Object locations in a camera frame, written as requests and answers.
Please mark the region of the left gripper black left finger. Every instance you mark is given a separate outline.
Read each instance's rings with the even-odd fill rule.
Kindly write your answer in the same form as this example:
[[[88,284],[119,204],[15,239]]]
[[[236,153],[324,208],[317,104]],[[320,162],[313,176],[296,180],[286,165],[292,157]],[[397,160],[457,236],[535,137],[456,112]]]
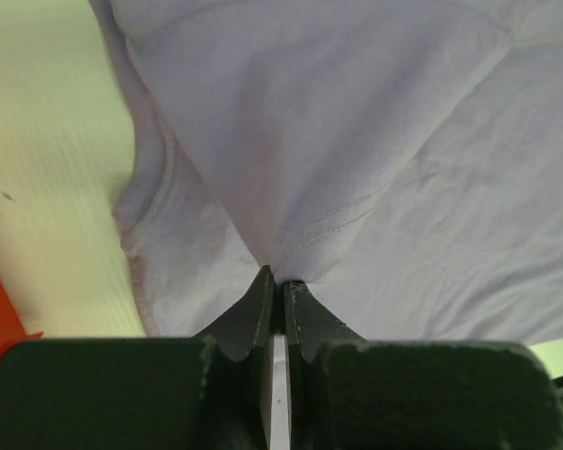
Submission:
[[[275,284],[192,337],[32,339],[0,357],[0,449],[266,449]]]

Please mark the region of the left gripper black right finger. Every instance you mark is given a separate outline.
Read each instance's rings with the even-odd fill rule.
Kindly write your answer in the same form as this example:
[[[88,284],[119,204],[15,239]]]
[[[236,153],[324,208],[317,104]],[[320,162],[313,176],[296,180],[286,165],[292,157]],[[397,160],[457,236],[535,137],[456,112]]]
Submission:
[[[281,287],[294,449],[563,449],[563,377],[496,341],[367,340]]]

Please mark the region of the purple t shirt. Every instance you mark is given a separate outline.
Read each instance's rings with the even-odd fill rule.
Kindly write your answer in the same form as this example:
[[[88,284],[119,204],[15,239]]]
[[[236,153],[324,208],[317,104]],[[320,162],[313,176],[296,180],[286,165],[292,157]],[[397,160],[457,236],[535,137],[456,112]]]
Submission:
[[[260,267],[381,339],[563,338],[563,1],[95,1],[149,336]]]

